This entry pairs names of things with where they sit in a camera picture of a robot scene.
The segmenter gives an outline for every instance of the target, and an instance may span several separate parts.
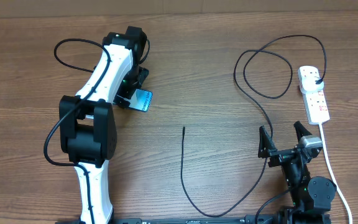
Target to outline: wooden table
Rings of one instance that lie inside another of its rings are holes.
[[[212,214],[237,202],[262,169],[258,128],[267,122],[235,87],[234,63],[243,51],[276,37],[309,34],[326,47],[325,93],[331,113],[324,125],[326,140],[337,181],[358,223],[358,11],[0,19],[0,223],[79,217],[74,169],[49,164],[42,146],[58,119],[62,95],[74,95],[90,75],[60,65],[53,48],[72,37],[100,42],[108,32],[125,32],[127,26],[143,28],[151,41],[144,89],[154,97],[148,113],[114,108],[119,140],[109,166],[109,191],[116,217],[202,217],[180,184],[182,126],[189,195]],[[292,124],[297,120],[319,134],[316,126],[307,125],[296,70],[302,65],[322,69],[323,55],[317,42],[301,37],[268,49],[289,59],[295,70],[288,93],[269,100],[251,92],[243,80],[241,85],[265,107],[275,144],[286,149],[296,144]],[[59,55],[67,63],[93,68],[101,51],[75,43],[62,46]],[[247,73],[267,95],[281,93],[290,76],[288,65],[271,55],[256,56]],[[68,161],[58,135],[49,151],[56,161]],[[312,176],[329,177],[322,154],[309,170]],[[260,184],[228,217],[254,214],[284,189],[280,168],[267,168]],[[284,204],[290,204],[288,195],[264,213]],[[338,195],[330,214],[334,223],[346,222]]]

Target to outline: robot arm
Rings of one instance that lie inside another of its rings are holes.
[[[110,62],[106,52],[103,52],[85,86],[76,96],[64,96],[60,100],[59,115],[62,118],[91,91],[107,63],[110,63],[96,91],[60,125],[62,151],[68,154],[71,162],[84,167],[89,177],[88,189],[84,170],[75,167],[80,181],[83,210],[81,219],[70,223],[112,223],[114,212],[109,199],[108,164],[117,143],[112,104],[141,111],[149,108],[152,94],[140,90],[149,74],[147,69],[139,67],[146,41],[147,37],[141,28],[128,27],[125,34],[110,33],[103,39],[103,47],[110,54]],[[93,119],[93,126],[77,122],[85,118]]]

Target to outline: white power strip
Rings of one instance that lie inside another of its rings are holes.
[[[321,140],[323,142],[324,158],[326,159],[329,174],[337,187],[337,192],[346,207],[347,215],[349,217],[349,224],[353,224],[352,212],[347,204],[345,196],[343,196],[341,189],[336,182],[334,172],[329,163],[326,142],[323,132],[323,123],[329,120],[329,113],[327,101],[324,96],[324,82],[316,84],[316,80],[320,79],[318,69],[312,66],[302,66],[298,70],[299,86],[302,92],[303,101],[305,102],[306,115],[308,116],[309,124],[318,124],[320,129]]]

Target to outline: power strip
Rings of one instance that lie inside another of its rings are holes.
[[[327,101],[324,96],[324,82],[316,84],[316,80],[320,79],[318,69],[312,66],[302,66],[298,69],[299,87],[302,92],[303,101],[305,102],[306,115],[308,116],[309,124],[318,124],[321,141],[323,142],[324,158],[327,163],[329,174],[337,186],[337,192],[345,205],[347,216],[349,217],[349,224],[353,224],[352,212],[347,204],[345,196],[343,196],[341,189],[336,182],[334,172],[328,158],[326,141],[323,132],[323,123],[329,120],[329,113]]]

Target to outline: white cable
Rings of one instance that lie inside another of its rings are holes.
[[[327,163],[327,168],[329,171],[329,174],[334,182],[334,184],[336,185],[336,190],[340,196],[340,198],[342,199],[343,204],[345,205],[346,211],[347,211],[347,216],[349,217],[349,224],[353,224],[353,218],[352,218],[352,212],[351,212],[351,208],[349,207],[349,205],[347,204],[347,201],[345,199],[345,196],[343,196],[341,189],[339,189],[338,183],[336,182],[335,176],[334,176],[334,172],[331,168],[331,165],[329,163],[329,159],[328,159],[328,152],[327,152],[327,146],[326,146],[326,140],[324,138],[324,132],[323,132],[323,125],[321,123],[318,124],[318,127],[320,129],[320,135],[321,135],[321,141],[323,142],[323,151],[324,151],[324,158],[326,159],[326,163]]]

